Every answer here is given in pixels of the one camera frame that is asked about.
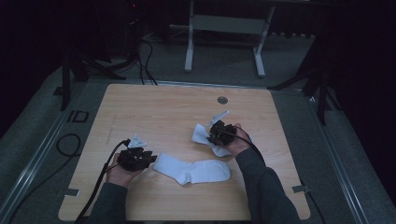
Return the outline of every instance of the gray sleeve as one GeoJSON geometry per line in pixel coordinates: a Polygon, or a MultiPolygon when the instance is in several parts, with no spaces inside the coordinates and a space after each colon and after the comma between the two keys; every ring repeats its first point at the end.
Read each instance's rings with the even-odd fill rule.
{"type": "Polygon", "coordinates": [[[301,223],[276,172],[249,148],[236,156],[244,177],[252,223],[301,223]]]}
{"type": "Polygon", "coordinates": [[[105,183],[86,223],[126,223],[125,203],[128,189],[105,183]]]}

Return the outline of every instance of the black cable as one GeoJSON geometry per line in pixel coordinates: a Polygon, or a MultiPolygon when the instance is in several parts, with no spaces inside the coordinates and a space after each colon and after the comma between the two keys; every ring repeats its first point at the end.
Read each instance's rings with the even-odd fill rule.
{"type": "MultiPolygon", "coordinates": [[[[301,178],[300,178],[300,182],[305,186],[305,183],[304,183],[304,181],[301,178]]],[[[314,206],[317,208],[317,211],[319,213],[319,216],[320,216],[320,219],[321,219],[322,223],[326,224],[326,220],[324,219],[324,216],[321,213],[320,208],[319,208],[317,202],[315,201],[314,197],[312,196],[311,192],[308,191],[307,194],[308,194],[309,198],[311,199],[312,203],[314,204],[314,206]]]]}
{"type": "Polygon", "coordinates": [[[97,181],[96,181],[96,184],[95,184],[95,187],[94,187],[94,189],[93,189],[93,192],[92,192],[92,194],[91,194],[90,199],[87,201],[87,203],[85,204],[84,208],[81,210],[81,212],[79,213],[79,215],[78,215],[78,217],[77,217],[77,219],[76,219],[76,222],[75,222],[76,224],[78,224],[78,223],[83,223],[83,221],[84,221],[84,218],[83,218],[83,217],[84,217],[85,213],[87,212],[88,208],[90,208],[90,206],[91,206],[91,204],[92,204],[92,202],[93,202],[93,199],[95,198],[96,193],[97,193],[97,191],[99,190],[99,187],[100,187],[100,185],[101,185],[101,183],[102,183],[102,179],[103,179],[103,177],[105,176],[105,173],[106,173],[108,164],[110,163],[111,158],[113,158],[114,153],[116,153],[117,149],[118,149],[122,144],[124,144],[125,146],[127,146],[129,141],[130,141],[130,140],[123,140],[123,141],[121,141],[120,143],[118,143],[118,144],[114,147],[113,151],[111,152],[110,156],[108,157],[107,162],[104,164],[104,166],[103,166],[103,168],[102,168],[102,171],[101,171],[101,173],[100,173],[100,175],[99,175],[99,177],[98,177],[98,179],[97,179],[97,181]]]}
{"type": "Polygon", "coordinates": [[[139,75],[140,75],[140,80],[142,81],[142,84],[143,85],[146,85],[145,84],[145,81],[143,80],[143,68],[142,68],[142,60],[140,59],[140,54],[139,53],[137,53],[137,61],[139,62],[139,64],[140,64],[140,66],[139,66],[139,75]]]}
{"type": "Polygon", "coordinates": [[[58,152],[60,152],[62,155],[68,157],[69,159],[62,165],[60,166],[55,172],[53,172],[51,175],[49,175],[46,179],[44,179],[43,181],[41,181],[41,183],[39,183],[36,187],[34,187],[29,193],[27,193],[23,199],[18,203],[17,207],[15,208],[14,212],[11,215],[11,218],[9,219],[8,223],[11,223],[12,220],[14,219],[14,217],[17,215],[18,210],[21,208],[22,204],[30,197],[32,196],[32,194],[38,190],[39,188],[41,188],[41,186],[43,186],[49,179],[51,179],[54,175],[56,175],[59,171],[61,171],[66,165],[67,163],[69,163],[73,158],[75,158],[76,156],[79,156],[81,153],[78,153],[79,147],[81,146],[81,139],[79,138],[78,135],[74,134],[74,133],[69,133],[66,134],[64,136],[62,136],[61,138],[58,139],[58,141],[56,142],[56,149],[58,150],[58,152]],[[64,152],[61,151],[61,149],[59,148],[59,143],[66,137],[68,136],[75,136],[78,140],[78,146],[76,147],[76,150],[72,153],[72,154],[66,154],[64,152]]]}
{"type": "Polygon", "coordinates": [[[149,45],[149,47],[150,47],[148,58],[146,59],[146,64],[145,64],[146,75],[148,76],[148,78],[150,80],[152,80],[154,82],[155,85],[158,85],[157,82],[155,81],[154,77],[152,77],[151,73],[149,72],[149,59],[150,59],[151,54],[152,54],[152,45],[148,41],[146,41],[144,39],[142,39],[142,42],[147,44],[147,45],[149,45]]]}
{"type": "MultiPolygon", "coordinates": [[[[239,128],[239,127],[236,127],[236,126],[234,126],[234,127],[235,127],[235,128],[238,128],[238,129],[242,130],[244,133],[246,133],[242,128],[239,128]]],[[[242,141],[248,143],[248,144],[252,147],[252,149],[257,153],[257,155],[259,155],[259,157],[262,159],[262,161],[264,162],[264,157],[263,157],[262,154],[260,153],[259,149],[251,142],[251,139],[250,139],[250,137],[248,137],[248,134],[247,134],[247,137],[249,138],[250,141],[248,141],[247,139],[245,139],[245,138],[243,138],[243,137],[241,137],[241,136],[238,136],[238,135],[236,135],[236,134],[233,134],[233,133],[224,132],[224,131],[219,130],[219,129],[217,129],[217,131],[218,131],[219,133],[226,133],[226,134],[231,135],[231,136],[233,136],[233,137],[239,138],[239,139],[241,139],[242,141]]]]}
{"type": "Polygon", "coordinates": [[[77,138],[77,140],[78,140],[77,148],[79,148],[81,146],[81,139],[79,138],[79,136],[76,135],[75,133],[68,133],[68,134],[65,134],[64,136],[60,137],[58,139],[58,141],[56,141],[56,150],[58,150],[59,153],[61,153],[62,155],[66,156],[66,157],[77,157],[77,156],[80,156],[81,153],[77,154],[76,152],[74,152],[73,154],[67,154],[67,153],[64,153],[64,152],[61,151],[61,147],[59,146],[59,144],[61,143],[62,140],[64,140],[64,138],[69,137],[69,136],[75,136],[77,138]]]}
{"type": "Polygon", "coordinates": [[[109,170],[111,170],[111,169],[113,169],[114,167],[116,167],[116,166],[119,166],[119,164],[117,163],[117,164],[115,164],[115,165],[109,167],[109,168],[106,170],[106,173],[107,173],[109,170]]]}

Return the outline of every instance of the metal rail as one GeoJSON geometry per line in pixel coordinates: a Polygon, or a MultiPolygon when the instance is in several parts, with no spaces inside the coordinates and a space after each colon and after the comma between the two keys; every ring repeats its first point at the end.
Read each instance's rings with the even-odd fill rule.
{"type": "Polygon", "coordinates": [[[0,207],[0,223],[8,223],[10,221],[12,213],[23,199],[26,191],[29,189],[44,159],[46,159],[52,144],[55,142],[56,136],[63,127],[67,115],[71,111],[70,108],[72,107],[78,96],[81,94],[84,87],[85,83],[76,84],[74,94],[71,98],[69,106],[65,109],[65,111],[59,114],[59,116],[49,129],[47,135],[44,137],[43,141],[38,147],[37,151],[35,152],[35,155],[32,157],[32,159],[30,159],[29,163],[21,172],[14,187],[11,189],[10,193],[0,207]]]}
{"type": "Polygon", "coordinates": [[[322,125],[321,122],[319,121],[316,112],[317,104],[315,103],[315,100],[312,99],[313,98],[310,99],[307,98],[307,103],[309,104],[309,110],[312,113],[312,116],[315,118],[316,124],[318,125],[320,132],[324,138],[325,144],[328,149],[327,152],[329,155],[330,162],[332,164],[332,168],[334,169],[335,175],[337,176],[338,181],[340,182],[341,189],[345,194],[346,202],[349,205],[352,216],[355,218],[356,223],[368,224],[369,221],[367,219],[367,216],[365,215],[364,210],[361,207],[361,203],[358,199],[358,196],[349,180],[349,177],[347,176],[347,172],[344,168],[344,165],[341,162],[340,157],[338,156],[337,148],[335,147],[332,141],[329,130],[325,125],[322,125]]]}

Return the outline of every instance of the sock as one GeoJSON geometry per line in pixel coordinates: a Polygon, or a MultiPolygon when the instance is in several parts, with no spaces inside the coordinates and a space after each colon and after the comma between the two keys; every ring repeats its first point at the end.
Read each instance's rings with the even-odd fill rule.
{"type": "Polygon", "coordinates": [[[197,124],[194,129],[194,133],[192,134],[192,141],[208,145],[212,147],[213,152],[215,153],[216,156],[218,157],[224,157],[224,156],[229,156],[231,155],[230,151],[227,149],[224,149],[219,146],[215,146],[213,143],[210,143],[206,138],[209,136],[209,134],[206,132],[206,129],[204,125],[202,124],[197,124]]]}
{"type": "Polygon", "coordinates": [[[161,153],[152,167],[163,175],[174,178],[178,184],[208,183],[228,180],[230,168],[224,161],[184,162],[161,153]]]}

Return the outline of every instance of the human hand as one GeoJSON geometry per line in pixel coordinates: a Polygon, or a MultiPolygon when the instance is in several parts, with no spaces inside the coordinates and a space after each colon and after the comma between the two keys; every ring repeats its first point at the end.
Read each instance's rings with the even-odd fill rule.
{"type": "MultiPolygon", "coordinates": [[[[244,131],[242,131],[241,125],[239,123],[236,123],[234,127],[236,127],[236,135],[250,141],[248,135],[244,131]]],[[[224,148],[228,149],[231,154],[236,157],[242,151],[250,148],[250,145],[244,140],[235,137],[235,139],[224,148]]]]}
{"type": "Polygon", "coordinates": [[[134,172],[124,170],[117,163],[119,155],[120,153],[116,153],[114,155],[113,162],[107,168],[106,182],[119,185],[128,189],[132,180],[134,180],[134,178],[137,175],[140,175],[143,172],[143,170],[134,171],[134,172]]]}

